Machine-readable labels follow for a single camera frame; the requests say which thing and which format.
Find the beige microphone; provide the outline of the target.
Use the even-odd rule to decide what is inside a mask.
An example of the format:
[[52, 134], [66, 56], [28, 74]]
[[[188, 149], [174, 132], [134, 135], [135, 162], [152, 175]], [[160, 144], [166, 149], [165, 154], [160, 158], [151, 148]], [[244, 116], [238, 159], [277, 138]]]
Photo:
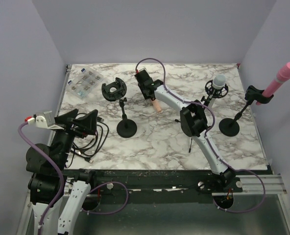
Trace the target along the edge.
[[161, 108], [158, 100], [156, 100], [156, 99], [152, 100], [151, 103], [152, 103], [156, 112], [160, 113], [162, 111], [162, 108]]

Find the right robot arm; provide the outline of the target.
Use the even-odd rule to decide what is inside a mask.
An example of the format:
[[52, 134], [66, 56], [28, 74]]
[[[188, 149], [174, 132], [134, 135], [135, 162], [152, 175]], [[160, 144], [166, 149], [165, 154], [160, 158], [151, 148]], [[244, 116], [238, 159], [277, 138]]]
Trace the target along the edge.
[[198, 144], [209, 163], [215, 189], [224, 192], [230, 188], [236, 174], [207, 134], [205, 106], [198, 100], [189, 101], [172, 92], [163, 81], [153, 80], [145, 69], [136, 70], [135, 78], [145, 99], [162, 101], [179, 113], [183, 133]]

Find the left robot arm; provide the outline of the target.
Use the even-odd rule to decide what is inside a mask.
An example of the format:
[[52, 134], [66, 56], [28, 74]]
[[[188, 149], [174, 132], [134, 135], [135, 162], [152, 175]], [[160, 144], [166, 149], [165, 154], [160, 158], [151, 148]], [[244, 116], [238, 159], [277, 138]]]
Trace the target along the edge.
[[86, 196], [96, 190], [93, 171], [66, 171], [65, 165], [75, 138], [94, 135], [98, 111], [82, 117], [78, 109], [55, 117], [51, 111], [37, 112], [25, 120], [28, 125], [55, 131], [50, 145], [33, 144], [26, 153], [26, 170], [36, 235], [72, 235]]

